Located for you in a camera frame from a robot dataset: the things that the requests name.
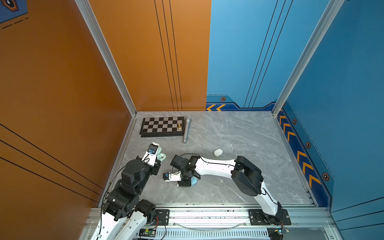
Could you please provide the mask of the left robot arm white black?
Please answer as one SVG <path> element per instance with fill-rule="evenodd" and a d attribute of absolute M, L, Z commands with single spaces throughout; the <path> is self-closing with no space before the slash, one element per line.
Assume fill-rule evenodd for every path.
<path fill-rule="evenodd" d="M 151 166 L 140 158 L 129 161 L 122 171 L 122 179 L 108 194 L 101 209 L 101 218 L 92 240 L 133 240 L 140 230 L 155 219 L 156 205 L 140 200 L 151 175 L 157 175 L 161 161 Z"/>

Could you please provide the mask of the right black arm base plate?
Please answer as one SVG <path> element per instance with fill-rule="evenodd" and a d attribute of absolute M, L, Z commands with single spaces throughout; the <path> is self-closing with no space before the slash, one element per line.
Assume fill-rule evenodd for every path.
<path fill-rule="evenodd" d="M 265 214 L 261 209 L 248 210 L 252 226 L 290 226 L 292 224 L 288 211 L 278 208 L 275 216 Z"/>

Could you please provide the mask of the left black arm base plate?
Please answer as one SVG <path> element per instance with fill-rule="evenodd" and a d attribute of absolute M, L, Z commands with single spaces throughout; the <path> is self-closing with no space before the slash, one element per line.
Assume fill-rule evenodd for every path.
<path fill-rule="evenodd" d="M 155 209 L 148 214 L 140 211 L 134 211 L 129 219 L 129 223 L 136 224 L 139 220 L 144 219 L 145 226 L 169 225 L 170 210 L 168 209 Z"/>

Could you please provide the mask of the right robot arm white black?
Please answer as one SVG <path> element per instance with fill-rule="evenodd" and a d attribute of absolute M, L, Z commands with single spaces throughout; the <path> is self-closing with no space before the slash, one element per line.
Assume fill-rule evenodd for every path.
<path fill-rule="evenodd" d="M 191 187 L 201 176 L 217 176 L 233 180 L 238 189 L 253 197 L 261 209 L 250 213 L 252 225 L 289 226 L 292 224 L 288 211 L 269 192 L 262 171 L 248 159 L 238 156 L 234 160 L 211 160 L 197 154 L 174 156 L 171 172 L 163 174 L 165 182 L 177 182 L 179 187 Z"/>

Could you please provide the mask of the green earbud charging case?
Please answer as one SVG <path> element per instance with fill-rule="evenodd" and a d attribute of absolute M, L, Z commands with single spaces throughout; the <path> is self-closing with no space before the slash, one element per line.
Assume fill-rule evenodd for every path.
<path fill-rule="evenodd" d="M 156 157 L 157 157 L 157 160 L 160 162 L 166 159 L 166 155 L 162 153 L 162 147 L 158 147 L 156 152 Z"/>

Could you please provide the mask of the white earbud charging case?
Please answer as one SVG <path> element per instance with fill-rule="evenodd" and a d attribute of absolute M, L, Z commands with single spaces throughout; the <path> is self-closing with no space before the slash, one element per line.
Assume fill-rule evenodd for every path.
<path fill-rule="evenodd" d="M 215 156 L 216 158 L 220 157 L 222 154 L 223 154 L 223 150 L 222 150 L 222 149 L 216 149 L 216 150 L 214 151 L 214 156 Z"/>

